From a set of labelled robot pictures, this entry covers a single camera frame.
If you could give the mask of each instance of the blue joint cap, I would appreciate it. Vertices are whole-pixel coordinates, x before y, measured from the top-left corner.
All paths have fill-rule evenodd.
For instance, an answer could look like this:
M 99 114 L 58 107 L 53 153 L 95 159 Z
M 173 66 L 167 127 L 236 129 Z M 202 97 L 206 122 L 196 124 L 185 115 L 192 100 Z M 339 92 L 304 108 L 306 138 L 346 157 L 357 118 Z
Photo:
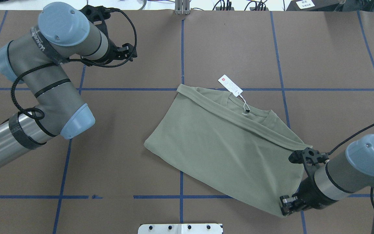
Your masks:
M 64 139 L 71 139 L 95 124 L 95 117 L 85 103 L 67 121 L 60 132 Z
M 89 35 L 86 16 L 66 3 L 50 3 L 38 16 L 40 32 L 58 46 L 75 46 Z
M 346 149 L 346 158 L 358 171 L 374 176 L 374 134 L 352 142 Z
M 0 49 L 0 73 L 3 74 L 9 81 L 14 82 L 17 79 L 17 75 L 12 70 L 11 64 L 8 59 L 8 45 L 7 43 Z

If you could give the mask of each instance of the tag string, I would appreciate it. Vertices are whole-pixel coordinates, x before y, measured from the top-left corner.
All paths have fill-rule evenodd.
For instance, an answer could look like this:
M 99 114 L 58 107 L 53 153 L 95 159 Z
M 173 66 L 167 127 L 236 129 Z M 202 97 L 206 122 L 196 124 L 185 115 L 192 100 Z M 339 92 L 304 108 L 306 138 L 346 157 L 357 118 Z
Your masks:
M 249 113 L 249 112 L 251 111 L 251 108 L 250 108 L 249 105 L 246 103 L 246 100 L 243 98 L 242 94 L 239 94 L 239 97 L 241 97 L 242 100 L 243 100 L 243 102 L 245 103 L 245 104 L 243 104 L 243 110 L 246 111 L 247 113 Z

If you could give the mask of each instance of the cable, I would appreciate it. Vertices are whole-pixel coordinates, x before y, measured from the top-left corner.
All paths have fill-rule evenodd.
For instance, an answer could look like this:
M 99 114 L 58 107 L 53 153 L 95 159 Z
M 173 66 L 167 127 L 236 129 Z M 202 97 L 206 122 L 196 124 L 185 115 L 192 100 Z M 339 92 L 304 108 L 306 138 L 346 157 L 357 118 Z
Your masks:
M 370 202 L 374 210 L 374 199 L 373 199 L 373 188 L 372 187 L 370 187 Z
M 123 12 L 121 9 L 117 9 L 117 8 L 109 8 L 110 12 L 120 12 L 128 21 L 129 23 L 131 24 L 132 26 L 132 29 L 134 31 L 134 38 L 135 38 L 135 43 L 134 43 L 134 48 L 133 50 L 131 51 L 131 53 L 129 54 L 128 58 L 119 63 L 119 64 L 116 64 L 116 65 L 102 65 L 102 64 L 97 64 L 95 62 L 92 62 L 90 60 L 83 60 L 83 59 L 67 59 L 67 61 L 69 62 L 84 62 L 86 64 L 90 64 L 90 65 L 93 65 L 93 66 L 96 66 L 96 67 L 102 67 L 102 68 L 116 68 L 116 67 L 120 67 L 124 64 L 126 64 L 131 58 L 132 58 L 132 55 L 134 53 L 134 51 L 136 51 L 136 46 L 137 46 L 137 34 L 136 34 L 136 29 L 135 29 L 135 26 L 134 24 L 132 23 L 131 19 L 125 14 L 125 12 Z M 11 86 L 11 99 L 12 99 L 12 102 L 13 104 L 15 105 L 15 107 L 18 109 L 18 111 L 21 113 L 21 114 L 25 114 L 26 116 L 34 119 L 34 120 L 41 120 L 44 118 L 44 112 L 42 110 L 40 110 L 39 108 L 22 108 L 19 104 L 18 104 L 18 101 L 17 101 L 17 98 L 15 97 L 15 89 L 18 85 L 18 83 L 22 80 L 22 78 L 32 72 L 35 72 L 37 70 L 40 70 L 40 69 L 43 69 L 43 68 L 47 68 L 47 67 L 51 67 L 51 66 L 55 66 L 56 64 L 54 63 L 48 63 L 48 64 L 44 64 L 44 65 L 41 65 L 41 66 L 38 66 L 38 67 L 35 67 L 35 68 L 32 68 L 28 71 L 25 71 L 24 73 L 22 73 L 21 75 L 19 75 L 15 81 L 12 83 L 12 86 Z M 39 113 L 40 116 L 37 116 L 35 115 L 33 112 L 36 112 L 36 113 Z
M 359 130 L 358 132 L 356 132 L 355 134 L 349 136 L 349 138 L 345 139 L 343 142 L 341 142 L 340 144 L 338 144 L 336 147 L 334 147 L 330 152 L 328 152 L 328 155 L 331 155 L 332 153 L 334 153 L 334 151 L 339 148 L 340 146 L 342 146 L 344 143 L 348 142 L 349 140 L 351 140 L 352 138 L 354 138 L 355 136 L 359 135 L 360 133 L 370 129 L 371 127 L 374 126 L 374 123 L 365 127 L 364 129 L 361 129 Z
M 349 138 L 345 139 L 343 142 L 341 142 L 340 144 L 338 144 L 336 147 L 334 147 L 334 149 L 332 149 L 330 152 L 328 152 L 328 155 L 332 154 L 337 148 L 339 148 L 340 146 L 342 146 L 344 143 L 348 142 L 350 139 L 354 138 L 355 136 L 357 136 L 358 134 L 370 129 L 371 127 L 374 126 L 374 123 L 365 127 L 364 129 L 356 132 L 355 134 L 349 136 Z M 370 202 L 371 202 L 371 205 L 373 207 L 373 210 L 374 210 L 374 199 L 373 199 L 373 188 L 370 187 Z
M 135 26 L 132 23 L 131 19 L 121 9 L 117 9 L 117 8 L 111 8 L 111 9 L 113 10 L 111 12 L 116 12 L 117 11 L 117 12 L 120 12 L 123 16 L 125 16 L 125 18 L 129 21 L 129 23 L 131 24 L 132 29 L 134 31 L 134 38 L 135 38 L 134 49 L 129 54 L 128 58 L 125 61 L 123 61 L 119 64 L 116 64 L 116 65 L 103 65 L 103 64 L 98 64 L 98 63 L 92 62 L 90 60 L 83 60 L 83 59 L 67 59 L 67 61 L 69 61 L 69 62 L 84 62 L 84 63 L 90 64 L 90 65 L 93 65 L 93 66 L 96 66 L 96 67 L 101 67 L 101 68 L 116 68 L 116 67 L 120 67 L 120 66 L 126 64 L 132 58 L 133 52 L 136 50 L 136 45 L 137 45 L 137 34 L 136 34 Z
M 144 9 L 146 5 L 147 5 L 147 0 L 144 0 L 144 3 L 142 4 L 141 8 L 138 9 L 138 10 L 142 10 L 142 9 Z
M 147 0 L 149 2 L 161 2 L 161 1 L 164 1 L 164 2 L 172 2 L 172 3 L 175 3 L 175 1 L 171 1 L 171 0 Z
M 28 75 L 28 74 L 30 74 L 30 73 L 32 73 L 32 72 L 35 72 L 35 71 L 37 71 L 37 70 L 40 70 L 40 69 L 42 69 L 42 68 L 47 68 L 47 67 L 51 67 L 51 66 L 54 66 L 54 65 L 56 65 L 55 63 L 48 63 L 48 64 L 45 64 L 45 65 L 41 65 L 41 66 L 38 66 L 38 67 L 35 67 L 35 68 L 32 68 L 32 69 L 30 69 L 30 70 L 28 70 L 28 71 L 26 71 L 26 72 L 24 72 L 24 73 L 22 73 L 21 75 L 19 75 L 16 79 L 15 79 L 15 81 L 12 83 L 12 86 L 11 86 L 11 99 L 12 99 L 12 102 L 14 103 L 14 105 L 15 105 L 15 107 L 19 110 L 19 112 L 21 113 L 21 114 L 25 114 L 26 116 L 28 116 L 28 117 L 30 117 L 30 118 L 32 118 L 32 119 L 34 119 L 34 120 L 42 120 L 43 118 L 44 118 L 44 112 L 42 111 L 42 110 L 40 110 L 39 108 L 26 108 L 26 109 L 24 109 L 24 108 L 22 108 L 19 104 L 18 104 L 18 102 L 17 102 L 17 99 L 15 98 L 15 89 L 16 89 L 16 87 L 17 87 L 17 84 L 21 81 L 21 79 L 24 77 L 24 76 L 26 76 L 26 75 Z M 37 115 L 34 115 L 34 114 L 30 114 L 30 113 L 28 113 L 28 112 L 37 112 L 37 113 L 40 113 L 40 116 L 37 116 Z
M 221 2 L 223 2 L 223 5 L 224 5 L 224 0 L 218 0 L 218 1 L 217 1 L 217 3 L 220 3 L 220 8 L 221 8 Z M 213 7 L 212 10 L 214 10 L 214 9 L 216 8 L 217 3 L 214 4 L 214 7 Z
M 255 3 L 255 8 L 256 8 L 256 6 L 258 5 L 258 2 L 257 2 L 257 1 L 249 1 L 248 5 L 245 6 L 244 11 L 246 10 L 246 8 L 248 8 L 249 4 L 251 4 L 251 3 Z

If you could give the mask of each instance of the olive green t-shirt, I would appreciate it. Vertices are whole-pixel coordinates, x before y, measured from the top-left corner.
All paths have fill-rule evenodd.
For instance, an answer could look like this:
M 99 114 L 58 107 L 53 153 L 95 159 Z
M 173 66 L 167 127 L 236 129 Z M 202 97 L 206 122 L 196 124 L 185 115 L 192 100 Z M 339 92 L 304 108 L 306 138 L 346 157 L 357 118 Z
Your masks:
M 231 92 L 181 84 L 144 146 L 216 190 L 282 217 L 279 197 L 303 176 L 288 156 L 306 145 L 272 110 L 250 107 Z

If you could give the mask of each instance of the white tag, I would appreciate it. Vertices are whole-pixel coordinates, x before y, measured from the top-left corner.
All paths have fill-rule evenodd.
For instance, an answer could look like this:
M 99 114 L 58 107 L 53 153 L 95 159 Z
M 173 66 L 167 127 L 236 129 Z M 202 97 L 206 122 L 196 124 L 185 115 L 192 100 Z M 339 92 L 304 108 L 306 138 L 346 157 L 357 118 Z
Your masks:
M 218 79 L 218 81 L 227 90 L 232 92 L 233 95 L 235 95 L 235 97 L 239 96 L 239 94 L 241 94 L 243 92 L 243 90 L 241 88 L 239 88 L 239 86 L 237 86 L 235 83 L 233 83 L 233 81 L 230 80 L 229 77 L 227 77 L 227 75 L 223 75 L 222 77 L 220 77 L 220 79 Z
M 297 5 L 300 9 L 306 9 L 306 8 L 316 6 L 316 5 L 314 5 L 313 1 L 311 1 L 311 0 L 302 0 L 302 1 L 298 1 L 296 3 L 297 3 Z

